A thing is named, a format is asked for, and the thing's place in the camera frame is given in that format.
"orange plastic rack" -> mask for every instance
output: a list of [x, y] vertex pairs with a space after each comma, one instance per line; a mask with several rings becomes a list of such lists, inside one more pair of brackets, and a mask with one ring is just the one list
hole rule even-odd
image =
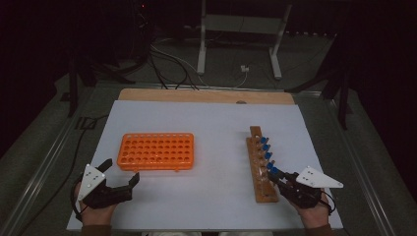
[[194, 163], [191, 133], [138, 133], [123, 136], [117, 164], [122, 170], [184, 170]]

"dark floor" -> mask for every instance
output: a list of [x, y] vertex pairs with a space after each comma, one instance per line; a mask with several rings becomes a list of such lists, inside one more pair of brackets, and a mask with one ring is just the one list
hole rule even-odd
[[[233, 46], [229, 40], [212, 43], [203, 77], [199, 78], [184, 63], [193, 83], [200, 89], [283, 91], [312, 79], [331, 46], [331, 39], [325, 37], [286, 35], [278, 51], [283, 79], [277, 81], [268, 60], [268, 38], [249, 41], [236, 40]], [[153, 46], [153, 50], [197, 67], [198, 39], [161, 38]], [[161, 75], [171, 81], [165, 80], [170, 88], [183, 80], [184, 72], [178, 65], [156, 57], [154, 63]], [[249, 66], [246, 80], [240, 72], [241, 65]], [[62, 93], [68, 91], [68, 77], [59, 80], [57, 95], [0, 159], [0, 234], [17, 235], [19, 227], [27, 226], [24, 235], [79, 235], [66, 230], [71, 214], [69, 190], [72, 181], [92, 159], [105, 124], [105, 119], [99, 120], [95, 129], [84, 133], [78, 146], [83, 134], [83, 130], [76, 128], [79, 117], [108, 114], [123, 88], [161, 88], [148, 64], [127, 75], [137, 82], [132, 86], [99, 77], [95, 88], [80, 86], [80, 107], [73, 118], [67, 117], [69, 104], [60, 101]], [[325, 83], [294, 94], [294, 100], [300, 106], [324, 172], [344, 184], [343, 189], [332, 191], [344, 225], [336, 235], [416, 235], [417, 206], [355, 91], [349, 93], [351, 112], [346, 117], [348, 130], [343, 131], [335, 119], [335, 102], [320, 98]], [[50, 200], [71, 171], [75, 153], [75, 167], [69, 180]], [[138, 233], [115, 232], [114, 235]], [[276, 232], [276, 235], [303, 235], [303, 231]]]

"dark background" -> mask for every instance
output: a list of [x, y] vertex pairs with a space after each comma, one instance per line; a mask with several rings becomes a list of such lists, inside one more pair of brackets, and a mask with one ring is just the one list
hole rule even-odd
[[[143, 2], [147, 4], [145, 9], [134, 6]], [[214, 13], [275, 16], [282, 12], [269, 1], [257, 1], [263, 8], [254, 8], [252, 1], [208, 2], [208, 11]], [[133, 6], [147, 16], [150, 24], [173, 37], [184, 37], [183, 26], [200, 23], [201, 5], [197, 0], [2, 0], [0, 156], [55, 95], [53, 83], [68, 73], [71, 53], [109, 64], [126, 57], [118, 40], [125, 33], [123, 26], [132, 28], [128, 22], [135, 14]], [[416, 16], [416, 3], [405, 0], [297, 1], [287, 24], [289, 34], [307, 32], [335, 37], [321, 71], [344, 63], [346, 58], [353, 61], [350, 87], [358, 92], [414, 199]], [[141, 47], [137, 49], [134, 56], [145, 53]], [[93, 81], [89, 78], [88, 84], [93, 85]]]

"white tabletop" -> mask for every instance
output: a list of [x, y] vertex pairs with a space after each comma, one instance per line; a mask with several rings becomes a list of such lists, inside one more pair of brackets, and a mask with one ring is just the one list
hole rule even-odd
[[[250, 126], [269, 137], [275, 165], [301, 172], [322, 170], [297, 105], [115, 101], [91, 164], [113, 158], [107, 186], [127, 185], [133, 172], [120, 170], [117, 154], [126, 133], [193, 133], [195, 163], [179, 172], [141, 171], [133, 199], [120, 204], [113, 229], [128, 231], [245, 231], [302, 228], [299, 215], [280, 196], [258, 204], [246, 148]], [[342, 228], [335, 211], [332, 228]], [[71, 216], [67, 229], [82, 224]]]

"sleeve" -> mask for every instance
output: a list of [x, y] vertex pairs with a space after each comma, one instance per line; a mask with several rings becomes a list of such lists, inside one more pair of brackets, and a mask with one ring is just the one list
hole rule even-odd
[[82, 236], [110, 236], [111, 225], [88, 225], [81, 229]]
[[334, 236], [329, 224], [319, 227], [306, 229], [306, 236]]

